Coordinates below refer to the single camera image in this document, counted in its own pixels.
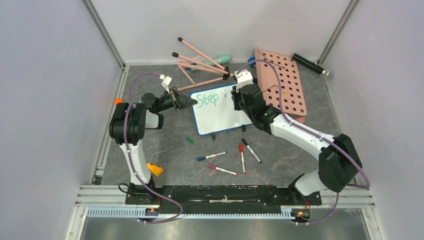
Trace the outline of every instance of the black clamp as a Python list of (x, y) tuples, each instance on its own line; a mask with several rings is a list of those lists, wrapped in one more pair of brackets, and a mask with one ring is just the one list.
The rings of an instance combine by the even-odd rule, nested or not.
[(223, 80), (227, 80), (230, 77), (230, 68), (228, 66), (225, 66), (226, 74), (222, 75)]

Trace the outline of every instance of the purple marker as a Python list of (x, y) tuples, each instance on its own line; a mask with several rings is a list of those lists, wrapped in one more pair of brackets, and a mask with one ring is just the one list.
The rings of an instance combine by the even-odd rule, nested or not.
[(212, 165), (212, 164), (208, 164), (208, 165), (207, 165), (207, 167), (208, 167), (208, 168), (211, 168), (211, 169), (216, 169), (216, 170), (219, 170), (219, 171), (223, 171), (223, 172), (226, 172), (226, 173), (229, 173), (229, 174), (233, 174), (233, 175), (236, 175), (236, 176), (238, 176), (238, 175), (239, 175), (237, 172), (228, 171), (228, 170), (225, 170), (225, 169), (219, 168), (219, 167), (217, 167), (217, 166), (215, 166), (215, 165)]

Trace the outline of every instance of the marker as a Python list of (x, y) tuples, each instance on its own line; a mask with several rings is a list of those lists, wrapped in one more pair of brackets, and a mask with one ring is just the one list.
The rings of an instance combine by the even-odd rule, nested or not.
[(246, 174), (245, 158), (243, 157), (243, 145), (241, 143), (238, 145), (238, 150), (240, 151), (241, 155), (241, 165), (243, 166), (243, 174)]
[(244, 143), (244, 145), (246, 145), (247, 149), (249, 149), (249, 151), (253, 154), (253, 156), (256, 158), (256, 160), (261, 164), (262, 161), (259, 159), (258, 155), (256, 155), (256, 153), (249, 146), (248, 142), (244, 138), (242, 138), (241, 141)]
[(223, 171), (223, 172), (226, 172), (226, 173), (229, 173), (229, 174), (233, 174), (233, 175), (236, 175), (236, 176), (238, 176), (238, 175), (239, 175), (237, 172), (228, 171), (228, 170), (225, 170), (225, 169), (219, 168), (219, 167), (217, 167), (217, 166), (215, 166), (215, 165), (212, 165), (212, 164), (208, 164), (208, 165), (207, 165), (207, 167), (208, 167), (208, 168), (211, 168), (211, 169), (216, 169), (216, 170), (219, 170), (219, 171)]
[(214, 158), (214, 157), (216, 157), (216, 156), (218, 156), (218, 155), (227, 154), (227, 153), (228, 153), (227, 151), (224, 151), (224, 152), (217, 153), (217, 154), (212, 154), (212, 155), (209, 155), (209, 156), (202, 156), (202, 157), (198, 157), (198, 158), (197, 158), (197, 160), (198, 160), (198, 161), (203, 161), (203, 160), (205, 160), (205, 159)]

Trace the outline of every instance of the perforated pink board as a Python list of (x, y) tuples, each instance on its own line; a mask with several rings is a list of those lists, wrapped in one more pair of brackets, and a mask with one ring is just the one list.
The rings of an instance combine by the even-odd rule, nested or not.
[[(258, 49), (258, 47), (254, 49), (254, 57), (274, 64), (281, 82), (283, 111), (286, 114), (306, 116), (305, 98), (296, 62), (289, 56), (263, 51)], [(272, 104), (279, 109), (280, 89), (273, 69), (264, 62), (257, 62), (256, 71), (257, 82), (263, 92), (266, 104)]]

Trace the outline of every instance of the red marker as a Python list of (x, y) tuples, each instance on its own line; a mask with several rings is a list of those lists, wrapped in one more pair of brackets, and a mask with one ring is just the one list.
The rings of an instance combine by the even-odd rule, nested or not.
[(241, 164), (243, 166), (243, 174), (246, 174), (245, 158), (243, 157), (243, 145), (241, 143), (238, 145), (238, 150), (240, 151), (240, 154), (241, 154)]

